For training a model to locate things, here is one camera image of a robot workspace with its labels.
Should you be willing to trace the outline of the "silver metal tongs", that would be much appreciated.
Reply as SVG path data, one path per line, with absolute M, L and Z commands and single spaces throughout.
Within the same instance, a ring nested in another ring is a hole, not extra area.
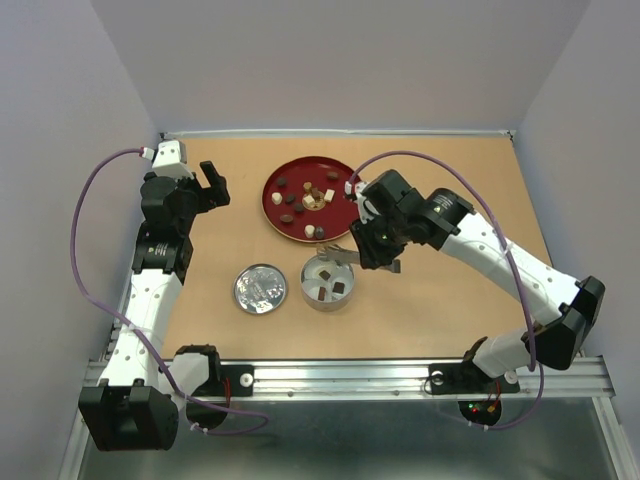
M 401 262 L 394 259 L 389 265 L 376 265 L 369 260 L 363 261 L 356 250 L 345 249 L 337 244 L 318 245 L 316 254 L 325 261 L 334 261 L 343 264 L 357 265 L 363 270 L 381 270 L 392 274 L 401 273 Z

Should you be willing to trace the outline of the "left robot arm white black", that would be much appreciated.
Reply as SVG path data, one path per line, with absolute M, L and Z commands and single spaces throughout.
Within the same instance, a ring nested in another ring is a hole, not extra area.
M 140 188 L 144 220 L 120 333 L 97 385 L 83 388 L 78 401 L 101 451 L 167 450 L 187 396 L 219 387 L 229 392 L 214 346 L 182 347 L 169 364 L 159 356 L 193 254 L 194 220 L 230 202 L 226 180 L 213 163 L 200 168 L 206 187 L 191 175 L 175 179 L 149 172 Z

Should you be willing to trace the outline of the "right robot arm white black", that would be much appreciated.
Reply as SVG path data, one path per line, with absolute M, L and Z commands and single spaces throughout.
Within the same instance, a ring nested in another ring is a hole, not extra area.
M 350 231 L 362 268 L 392 265 L 409 243 L 428 245 L 526 301 L 532 325 L 476 341 L 454 379 L 482 390 L 531 361 L 554 370 L 571 366 L 599 314 L 605 293 L 600 280 L 578 280 L 555 270 L 500 239 L 496 228 L 455 192 L 438 188 L 423 197 L 395 170 L 371 183 L 347 182 L 344 190 L 358 209 Z

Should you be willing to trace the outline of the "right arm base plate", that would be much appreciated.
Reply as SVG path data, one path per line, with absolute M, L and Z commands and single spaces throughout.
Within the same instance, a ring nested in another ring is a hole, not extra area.
M 501 393 L 519 393 L 518 382 L 504 377 L 491 378 L 472 362 L 444 362 L 429 367 L 428 384 L 433 395 L 489 394 L 500 387 Z

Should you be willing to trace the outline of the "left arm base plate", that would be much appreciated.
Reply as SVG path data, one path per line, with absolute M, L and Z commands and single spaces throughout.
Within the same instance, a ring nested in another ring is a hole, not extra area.
M 245 398 L 253 395 L 255 368 L 250 364 L 223 364 L 220 378 L 207 380 L 199 386 L 196 397 Z

